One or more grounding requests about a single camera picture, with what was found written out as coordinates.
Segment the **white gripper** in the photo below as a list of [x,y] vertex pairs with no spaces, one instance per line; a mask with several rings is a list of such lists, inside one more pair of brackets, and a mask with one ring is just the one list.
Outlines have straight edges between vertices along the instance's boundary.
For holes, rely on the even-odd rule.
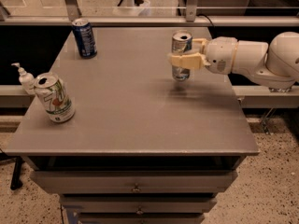
[[194,38],[192,43],[204,54],[169,53],[167,60],[171,65],[189,70],[197,70],[206,66],[214,74],[228,75],[232,72],[233,60],[238,41],[234,37],[220,36],[208,41],[205,38]]

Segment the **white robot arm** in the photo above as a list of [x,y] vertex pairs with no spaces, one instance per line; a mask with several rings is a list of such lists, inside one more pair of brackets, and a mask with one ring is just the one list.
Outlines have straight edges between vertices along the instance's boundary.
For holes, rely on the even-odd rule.
[[194,48],[168,54],[176,68],[214,74],[238,74],[269,89],[287,90],[299,81],[299,34],[284,32],[270,44],[219,36],[195,38]]

